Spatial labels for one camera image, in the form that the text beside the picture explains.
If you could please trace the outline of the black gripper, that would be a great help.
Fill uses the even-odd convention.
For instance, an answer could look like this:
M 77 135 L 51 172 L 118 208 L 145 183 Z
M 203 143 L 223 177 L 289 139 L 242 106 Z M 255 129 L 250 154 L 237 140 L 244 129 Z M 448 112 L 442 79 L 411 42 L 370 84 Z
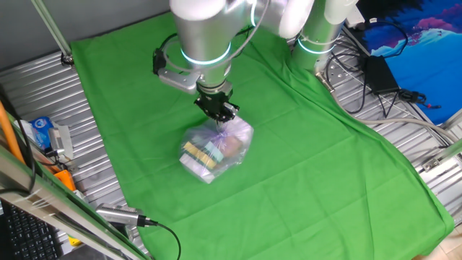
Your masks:
M 238 105 L 229 103 L 232 94 L 232 90 L 214 94 L 199 92 L 199 96 L 194 101 L 194 104 L 202 109 L 210 119 L 216 122 L 230 121 L 236 117 L 240 110 Z

